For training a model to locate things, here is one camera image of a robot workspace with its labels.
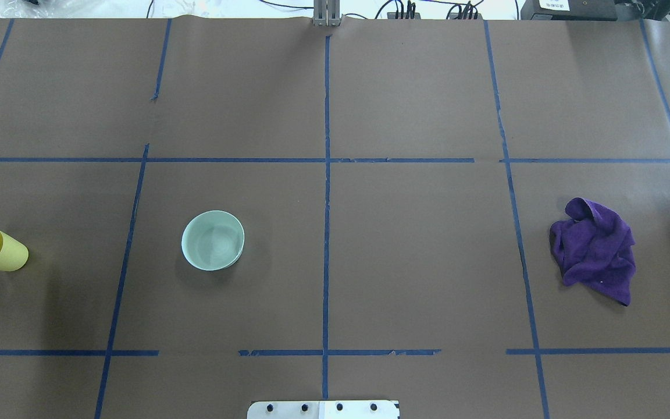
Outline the black computer box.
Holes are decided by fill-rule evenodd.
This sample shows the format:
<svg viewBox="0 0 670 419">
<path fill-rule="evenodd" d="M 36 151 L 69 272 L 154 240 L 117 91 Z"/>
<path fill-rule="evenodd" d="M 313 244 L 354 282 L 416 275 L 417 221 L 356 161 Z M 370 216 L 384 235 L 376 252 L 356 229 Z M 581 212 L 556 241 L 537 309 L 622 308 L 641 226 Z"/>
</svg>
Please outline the black computer box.
<svg viewBox="0 0 670 419">
<path fill-rule="evenodd" d="M 526 1 L 521 20 L 617 21 L 614 1 Z"/>
</svg>

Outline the mint green bowl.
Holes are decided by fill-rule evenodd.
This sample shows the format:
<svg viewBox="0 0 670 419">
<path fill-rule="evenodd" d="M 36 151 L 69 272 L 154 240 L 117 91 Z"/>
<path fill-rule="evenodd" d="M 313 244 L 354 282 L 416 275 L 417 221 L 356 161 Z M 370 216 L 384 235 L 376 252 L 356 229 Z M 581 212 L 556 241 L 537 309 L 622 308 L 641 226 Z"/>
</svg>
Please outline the mint green bowl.
<svg viewBox="0 0 670 419">
<path fill-rule="evenodd" d="M 229 212 L 203 212 L 184 228 L 181 252 L 194 268 L 218 271 L 234 265 L 244 252 L 245 230 Z"/>
</svg>

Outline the aluminium frame post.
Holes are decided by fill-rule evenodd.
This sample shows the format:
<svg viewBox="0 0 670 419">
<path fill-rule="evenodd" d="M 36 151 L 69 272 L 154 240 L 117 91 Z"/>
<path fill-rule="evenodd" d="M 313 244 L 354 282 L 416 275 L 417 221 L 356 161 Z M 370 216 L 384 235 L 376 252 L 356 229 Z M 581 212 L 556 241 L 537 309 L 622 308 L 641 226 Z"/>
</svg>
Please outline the aluminium frame post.
<svg viewBox="0 0 670 419">
<path fill-rule="evenodd" d="M 337 27 L 343 20 L 340 0 L 314 0 L 313 25 L 317 27 Z"/>
</svg>

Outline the purple cloth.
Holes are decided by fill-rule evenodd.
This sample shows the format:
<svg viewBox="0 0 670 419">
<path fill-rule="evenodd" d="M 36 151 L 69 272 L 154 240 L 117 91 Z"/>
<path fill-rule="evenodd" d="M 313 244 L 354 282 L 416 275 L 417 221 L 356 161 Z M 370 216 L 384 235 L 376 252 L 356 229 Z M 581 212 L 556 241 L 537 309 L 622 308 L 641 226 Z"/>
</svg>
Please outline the purple cloth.
<svg viewBox="0 0 670 419">
<path fill-rule="evenodd" d="M 565 213 L 567 219 L 548 231 L 562 284 L 587 286 L 628 307 L 636 273 L 631 227 L 614 210 L 585 198 L 571 199 Z"/>
</svg>

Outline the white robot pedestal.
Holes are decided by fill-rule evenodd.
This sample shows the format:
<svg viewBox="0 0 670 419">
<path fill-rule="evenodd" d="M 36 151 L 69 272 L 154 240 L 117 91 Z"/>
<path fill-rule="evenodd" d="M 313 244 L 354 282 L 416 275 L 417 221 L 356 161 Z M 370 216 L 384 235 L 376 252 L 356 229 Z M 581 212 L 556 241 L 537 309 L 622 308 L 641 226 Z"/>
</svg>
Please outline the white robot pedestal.
<svg viewBox="0 0 670 419">
<path fill-rule="evenodd" d="M 400 418 L 398 401 L 392 400 L 300 400 L 258 401 L 247 418 Z"/>
</svg>

